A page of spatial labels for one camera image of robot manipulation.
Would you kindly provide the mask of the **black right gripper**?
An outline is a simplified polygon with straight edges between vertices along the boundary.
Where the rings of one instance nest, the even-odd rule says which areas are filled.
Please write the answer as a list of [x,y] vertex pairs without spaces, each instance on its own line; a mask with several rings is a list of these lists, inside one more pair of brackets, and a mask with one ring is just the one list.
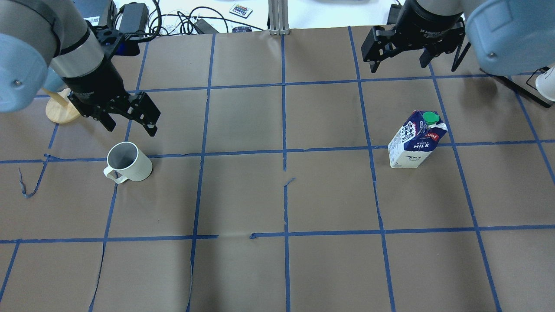
[[376,73],[381,63],[401,53],[400,48],[423,49],[422,68],[442,53],[455,52],[451,69],[465,56],[464,26],[459,0],[407,0],[395,26],[372,26],[361,46],[363,61]]

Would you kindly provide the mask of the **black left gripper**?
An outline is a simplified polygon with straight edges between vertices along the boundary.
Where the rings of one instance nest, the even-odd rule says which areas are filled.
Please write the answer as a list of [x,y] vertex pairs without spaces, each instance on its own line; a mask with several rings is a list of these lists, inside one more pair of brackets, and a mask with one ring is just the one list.
[[149,94],[140,91],[127,93],[123,79],[111,61],[102,61],[97,69],[81,77],[63,77],[73,96],[68,99],[84,118],[93,118],[109,132],[116,122],[110,114],[123,115],[139,123],[145,132],[154,137],[161,111]]

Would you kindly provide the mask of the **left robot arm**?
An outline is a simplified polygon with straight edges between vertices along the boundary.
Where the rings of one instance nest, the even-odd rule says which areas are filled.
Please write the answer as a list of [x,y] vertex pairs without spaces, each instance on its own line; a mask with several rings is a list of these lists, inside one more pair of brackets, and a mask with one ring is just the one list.
[[150,42],[158,33],[123,33],[85,20],[71,0],[3,0],[1,2],[1,112],[20,111],[46,88],[49,70],[68,87],[49,92],[62,110],[74,108],[109,132],[118,114],[155,136],[160,110],[144,91],[129,94],[112,57],[125,43]]

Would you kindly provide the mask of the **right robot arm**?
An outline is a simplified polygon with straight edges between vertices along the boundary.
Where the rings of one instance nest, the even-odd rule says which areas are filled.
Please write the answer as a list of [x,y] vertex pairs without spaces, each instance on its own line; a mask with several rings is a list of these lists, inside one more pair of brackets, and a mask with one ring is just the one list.
[[421,67],[468,41],[479,66],[508,76],[553,65],[552,0],[407,0],[391,29],[373,26],[361,46],[371,71],[405,51],[423,51]]

